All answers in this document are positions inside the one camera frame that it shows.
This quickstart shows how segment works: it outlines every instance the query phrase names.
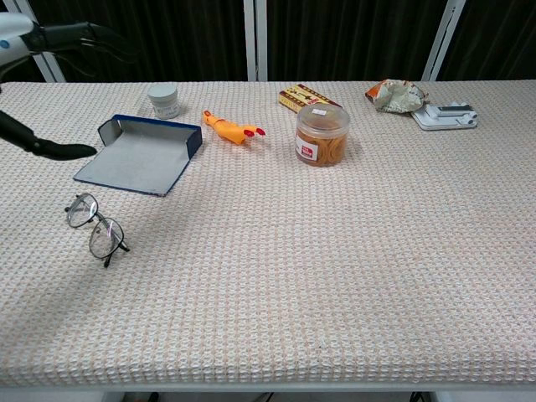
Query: rubber chicken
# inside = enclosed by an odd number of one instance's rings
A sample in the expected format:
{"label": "rubber chicken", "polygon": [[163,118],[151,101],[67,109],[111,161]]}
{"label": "rubber chicken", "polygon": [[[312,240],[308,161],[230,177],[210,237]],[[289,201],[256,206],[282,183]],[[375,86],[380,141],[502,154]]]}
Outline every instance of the rubber chicken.
{"label": "rubber chicken", "polygon": [[203,112],[203,120],[213,129],[215,129],[220,137],[232,141],[238,145],[244,143],[246,137],[252,137],[255,135],[255,133],[258,133],[261,136],[265,135],[264,130],[257,126],[239,126],[232,121],[220,119],[209,111]]}

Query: table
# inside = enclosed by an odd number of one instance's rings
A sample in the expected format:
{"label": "table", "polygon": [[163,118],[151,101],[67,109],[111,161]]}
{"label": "table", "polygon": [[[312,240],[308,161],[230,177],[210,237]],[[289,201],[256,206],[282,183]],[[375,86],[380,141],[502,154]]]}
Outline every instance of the table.
{"label": "table", "polygon": [[[294,155],[291,84],[179,83],[204,144],[165,198],[0,143],[0,386],[533,389],[536,81],[420,84],[480,116],[442,132],[376,112],[371,82],[305,83],[352,119],[330,168]],[[101,149],[114,114],[153,116],[149,85],[8,83],[0,108]],[[267,135],[224,142],[205,109]],[[125,230],[109,269],[65,222],[81,192]]]}

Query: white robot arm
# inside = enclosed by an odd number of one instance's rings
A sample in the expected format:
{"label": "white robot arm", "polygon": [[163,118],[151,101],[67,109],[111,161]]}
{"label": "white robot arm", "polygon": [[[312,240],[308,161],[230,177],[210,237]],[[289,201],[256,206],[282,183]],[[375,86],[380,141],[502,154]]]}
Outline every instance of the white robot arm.
{"label": "white robot arm", "polygon": [[[120,61],[132,63],[137,51],[111,29],[93,23],[73,23],[41,27],[20,13],[0,13],[0,83],[3,74],[34,54],[51,52],[69,62],[85,75],[95,71],[78,52],[82,46],[107,52]],[[24,124],[0,111],[0,138],[55,160],[70,160],[95,155],[93,147],[61,145],[37,138]]]}

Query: white device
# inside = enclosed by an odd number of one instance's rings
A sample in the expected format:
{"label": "white device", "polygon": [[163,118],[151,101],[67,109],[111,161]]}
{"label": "white device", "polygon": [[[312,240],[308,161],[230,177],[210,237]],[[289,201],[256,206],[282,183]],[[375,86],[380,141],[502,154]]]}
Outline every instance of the white device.
{"label": "white device", "polygon": [[452,102],[450,106],[424,105],[411,112],[423,130],[456,130],[477,126],[478,114],[467,103]]}

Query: crumpled bag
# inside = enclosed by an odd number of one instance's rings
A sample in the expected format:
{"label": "crumpled bag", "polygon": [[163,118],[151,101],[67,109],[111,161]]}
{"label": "crumpled bag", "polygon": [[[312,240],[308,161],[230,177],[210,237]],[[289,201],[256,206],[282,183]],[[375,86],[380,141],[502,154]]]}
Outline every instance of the crumpled bag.
{"label": "crumpled bag", "polygon": [[406,113],[420,109],[428,94],[411,81],[383,80],[365,92],[365,96],[377,111]]}

